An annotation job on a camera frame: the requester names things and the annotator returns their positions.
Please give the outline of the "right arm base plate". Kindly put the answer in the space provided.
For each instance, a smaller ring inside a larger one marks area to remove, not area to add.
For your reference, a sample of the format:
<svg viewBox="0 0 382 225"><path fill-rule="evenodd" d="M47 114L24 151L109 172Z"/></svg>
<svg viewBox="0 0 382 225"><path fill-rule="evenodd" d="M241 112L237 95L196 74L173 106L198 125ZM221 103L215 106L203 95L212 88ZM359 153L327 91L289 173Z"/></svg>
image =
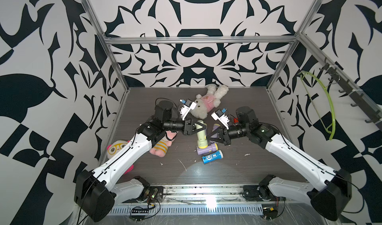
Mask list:
<svg viewBox="0 0 382 225"><path fill-rule="evenodd" d="M246 201L285 202L286 198L275 196L266 185L244 185L242 197Z"/></svg>

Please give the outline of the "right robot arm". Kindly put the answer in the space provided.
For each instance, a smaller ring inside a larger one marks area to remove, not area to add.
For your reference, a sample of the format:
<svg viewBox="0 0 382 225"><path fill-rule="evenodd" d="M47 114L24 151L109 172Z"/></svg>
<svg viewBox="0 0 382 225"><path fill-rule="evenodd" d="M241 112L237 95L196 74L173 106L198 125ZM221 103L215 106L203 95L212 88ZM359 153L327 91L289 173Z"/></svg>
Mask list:
<svg viewBox="0 0 382 225"><path fill-rule="evenodd" d="M352 178L344 169L319 162L292 142L287 140L276 126L259 122L253 109L248 106L236 110L238 122L232 123L225 109L212 113L221 127L208 135L208 139L231 145L237 138L246 137L253 144L274 154L300 175L305 182L284 180L268 175L259 186L275 197L289 198L311 205L321 216L336 221L352 198Z"/></svg>

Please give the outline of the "green flashlight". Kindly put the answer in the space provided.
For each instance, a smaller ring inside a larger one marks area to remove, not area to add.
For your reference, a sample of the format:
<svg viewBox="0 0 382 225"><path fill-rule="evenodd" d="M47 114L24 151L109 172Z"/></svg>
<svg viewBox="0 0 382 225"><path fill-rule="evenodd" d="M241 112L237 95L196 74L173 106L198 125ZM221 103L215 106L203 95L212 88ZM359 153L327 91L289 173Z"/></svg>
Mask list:
<svg viewBox="0 0 382 225"><path fill-rule="evenodd" d="M207 125L202 120L199 120L198 122L202 123L203 125L206 126L205 129L197 132L198 148L200 148L200 149L207 148L208 147L208 141L207 141L207 136L206 136ZM202 128L202 126L200 126L199 124L196 124L196 129L200 129L200 128Z"/></svg>

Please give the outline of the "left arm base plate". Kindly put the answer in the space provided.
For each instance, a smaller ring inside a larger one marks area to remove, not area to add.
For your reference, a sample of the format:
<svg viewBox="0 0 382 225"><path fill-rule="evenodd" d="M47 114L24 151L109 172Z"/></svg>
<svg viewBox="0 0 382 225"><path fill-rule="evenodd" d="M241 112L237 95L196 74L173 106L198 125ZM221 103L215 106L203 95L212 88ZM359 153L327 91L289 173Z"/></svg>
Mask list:
<svg viewBox="0 0 382 225"><path fill-rule="evenodd" d="M123 203L144 203L147 202L148 199L154 198L161 202L163 200L164 187L163 186L150 186L144 188L141 195L136 199L130 199L123 201Z"/></svg>

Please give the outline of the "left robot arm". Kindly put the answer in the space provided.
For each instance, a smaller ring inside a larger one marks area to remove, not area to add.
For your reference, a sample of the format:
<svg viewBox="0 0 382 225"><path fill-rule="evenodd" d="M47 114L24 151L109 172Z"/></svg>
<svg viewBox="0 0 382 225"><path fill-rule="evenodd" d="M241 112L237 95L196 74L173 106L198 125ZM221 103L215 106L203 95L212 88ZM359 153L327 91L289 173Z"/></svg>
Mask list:
<svg viewBox="0 0 382 225"><path fill-rule="evenodd" d="M135 131L127 145L111 159L92 171L83 170L76 180L74 201L80 210L94 222L101 221L117 203L138 198L143 190L142 181L134 178L117 186L117 181L143 154L153 148L168 131L193 135L205 130L206 125L189 118L188 113L197 104L181 100L178 118L172 117L174 103L163 100L155 106L155 113Z"/></svg>

